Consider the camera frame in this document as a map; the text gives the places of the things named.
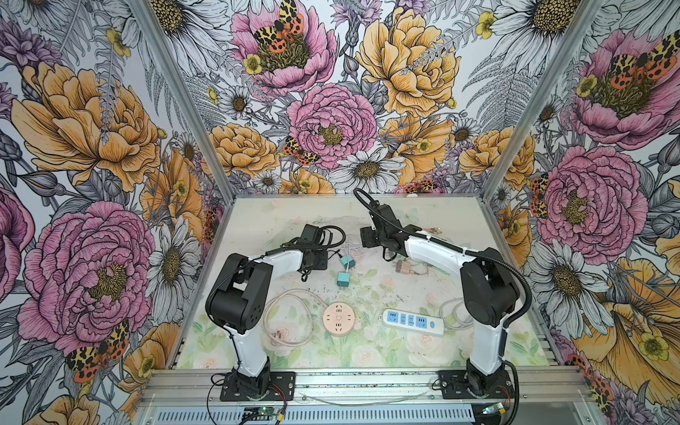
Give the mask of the round pink power strip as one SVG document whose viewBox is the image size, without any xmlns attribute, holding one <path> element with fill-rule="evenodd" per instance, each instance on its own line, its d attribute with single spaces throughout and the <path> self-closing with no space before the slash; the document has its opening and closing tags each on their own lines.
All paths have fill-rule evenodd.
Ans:
<svg viewBox="0 0 680 425">
<path fill-rule="evenodd" d="M 348 335 L 353 330 L 355 322 L 356 315 L 353 309 L 344 302 L 330 304 L 322 315 L 324 329 L 336 338 Z"/>
</svg>

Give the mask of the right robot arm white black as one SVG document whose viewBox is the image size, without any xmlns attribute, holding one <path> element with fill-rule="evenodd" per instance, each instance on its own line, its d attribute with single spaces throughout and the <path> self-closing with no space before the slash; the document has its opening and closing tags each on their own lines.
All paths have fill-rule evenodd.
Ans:
<svg viewBox="0 0 680 425">
<path fill-rule="evenodd" d="M 373 232 L 372 243 L 368 232 L 364 232 L 362 243 L 366 248 L 380 246 L 385 253 L 423 261 L 458 276 L 463 304 L 473 320 L 474 345 L 466 366 L 467 388 L 478 398 L 489 395 L 492 386 L 503 379 L 510 324 L 531 306 L 531 290 L 522 274 L 493 248 L 469 250 L 414 226 L 375 228 Z"/>
</svg>

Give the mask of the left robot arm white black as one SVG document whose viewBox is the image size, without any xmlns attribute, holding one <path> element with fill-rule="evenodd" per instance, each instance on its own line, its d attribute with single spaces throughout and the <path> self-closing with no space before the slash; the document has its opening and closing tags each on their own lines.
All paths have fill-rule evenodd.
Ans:
<svg viewBox="0 0 680 425">
<path fill-rule="evenodd" d="M 298 272 L 306 277 L 328 267 L 320 246 L 281 247 L 256 258 L 232 253 L 205 300 L 205 313 L 227 332 L 236 360 L 223 387 L 232 396 L 263 398 L 273 385 L 271 362 L 255 328 L 265 315 L 272 281 Z"/>
</svg>

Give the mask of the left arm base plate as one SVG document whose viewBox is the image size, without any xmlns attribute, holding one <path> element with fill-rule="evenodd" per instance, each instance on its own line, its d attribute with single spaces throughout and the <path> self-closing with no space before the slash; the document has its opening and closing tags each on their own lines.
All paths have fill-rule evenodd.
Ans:
<svg viewBox="0 0 680 425">
<path fill-rule="evenodd" d="M 250 377 L 232 371 L 221 385 L 221 402 L 292 401 L 296 389 L 295 372 L 267 372 Z"/>
</svg>

